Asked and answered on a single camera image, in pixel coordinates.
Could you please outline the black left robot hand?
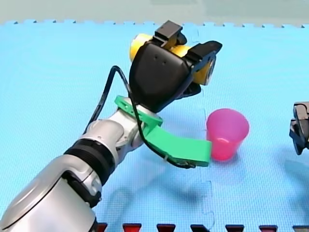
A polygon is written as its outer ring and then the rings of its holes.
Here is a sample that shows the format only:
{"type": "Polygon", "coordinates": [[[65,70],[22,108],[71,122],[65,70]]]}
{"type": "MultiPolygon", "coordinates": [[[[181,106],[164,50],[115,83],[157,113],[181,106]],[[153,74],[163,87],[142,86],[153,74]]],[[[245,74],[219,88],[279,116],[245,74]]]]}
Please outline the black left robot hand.
{"type": "Polygon", "coordinates": [[[134,101],[154,113],[174,100],[199,94],[223,46],[207,41],[189,47],[182,29],[168,20],[154,35],[141,33],[132,40],[129,85],[134,101]]]}

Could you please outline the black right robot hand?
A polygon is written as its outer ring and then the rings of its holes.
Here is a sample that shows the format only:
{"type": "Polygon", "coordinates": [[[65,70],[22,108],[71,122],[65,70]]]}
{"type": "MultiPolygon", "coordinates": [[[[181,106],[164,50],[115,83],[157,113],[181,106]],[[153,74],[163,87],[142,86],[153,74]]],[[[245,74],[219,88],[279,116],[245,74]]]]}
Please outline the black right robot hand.
{"type": "Polygon", "coordinates": [[[293,106],[294,118],[290,122],[289,136],[293,140],[297,155],[309,148],[309,102],[295,102],[293,106]]]}

